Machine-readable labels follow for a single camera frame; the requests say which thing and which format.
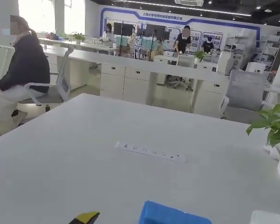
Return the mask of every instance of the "yellow object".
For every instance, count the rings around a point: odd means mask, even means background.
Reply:
[[[70,224],[93,224],[95,220],[99,216],[98,211],[91,211],[88,213],[82,213],[78,215],[76,218],[74,218]]]

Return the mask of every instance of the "electrical outlet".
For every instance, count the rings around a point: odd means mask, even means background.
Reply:
[[[116,148],[134,152],[134,153],[150,155],[150,156],[162,158],[165,160],[187,163],[186,157],[183,154],[172,154],[172,153],[165,152],[162,150],[150,149],[148,147],[140,147],[140,146],[136,146],[136,145],[132,145],[132,144],[128,144],[128,143],[121,143],[121,142],[117,142]]]

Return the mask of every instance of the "white shelving unit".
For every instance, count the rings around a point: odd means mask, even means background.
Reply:
[[[262,39],[257,42],[259,42],[260,47],[257,48],[257,56],[255,57],[254,61],[265,63],[266,70],[271,71],[276,55],[279,52],[280,36],[263,36]]]

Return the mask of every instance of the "potted plant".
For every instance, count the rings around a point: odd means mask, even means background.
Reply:
[[[267,145],[275,147],[280,144],[280,104],[275,105],[271,110],[261,110],[259,114],[263,117],[262,120],[252,123],[246,130],[249,135],[254,128],[270,129],[267,135]],[[280,174],[280,161],[278,165],[278,172]]]
[[[76,44],[80,44],[81,41],[85,41],[85,37],[82,33],[75,33],[74,34],[74,39],[76,40]]]
[[[203,51],[196,51],[194,57],[195,57],[194,64],[198,64],[204,59],[205,53]]]

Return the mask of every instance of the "dark jacket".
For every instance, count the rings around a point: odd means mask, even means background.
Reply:
[[[0,80],[0,89],[6,91],[15,85],[50,83],[50,68],[46,55],[36,37],[27,35],[14,45],[15,53],[8,72]],[[31,89],[47,93],[48,87],[31,86]]]

